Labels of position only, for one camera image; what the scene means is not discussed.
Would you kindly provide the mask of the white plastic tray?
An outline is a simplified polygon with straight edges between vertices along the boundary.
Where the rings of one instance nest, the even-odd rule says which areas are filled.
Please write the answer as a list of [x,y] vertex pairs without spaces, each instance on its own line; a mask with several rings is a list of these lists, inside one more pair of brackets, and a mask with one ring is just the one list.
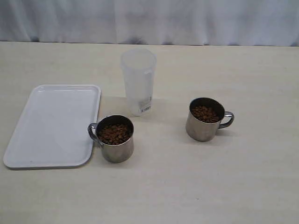
[[9,169],[76,168],[89,161],[89,124],[98,118],[96,85],[40,85],[34,88],[3,157]]

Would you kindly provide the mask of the clear plastic tall container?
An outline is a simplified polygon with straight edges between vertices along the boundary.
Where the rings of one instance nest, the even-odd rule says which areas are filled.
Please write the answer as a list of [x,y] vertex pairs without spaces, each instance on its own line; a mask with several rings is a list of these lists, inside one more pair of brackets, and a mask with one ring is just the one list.
[[130,112],[141,116],[152,107],[156,56],[148,49],[130,49],[121,55],[125,93]]

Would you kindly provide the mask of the steel mug with kibble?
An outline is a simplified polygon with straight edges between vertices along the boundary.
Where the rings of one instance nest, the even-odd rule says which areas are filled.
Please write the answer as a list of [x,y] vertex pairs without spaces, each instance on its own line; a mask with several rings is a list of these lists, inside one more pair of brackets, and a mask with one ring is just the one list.
[[89,124],[90,138],[99,144],[104,159],[111,163],[128,160],[134,152],[134,125],[123,115],[110,115]]

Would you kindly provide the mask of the white curtain backdrop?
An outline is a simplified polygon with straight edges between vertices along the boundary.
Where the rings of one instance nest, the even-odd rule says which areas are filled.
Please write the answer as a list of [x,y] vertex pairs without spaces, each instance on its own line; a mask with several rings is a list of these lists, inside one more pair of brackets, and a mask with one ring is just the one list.
[[3,0],[20,42],[298,46],[296,0]]

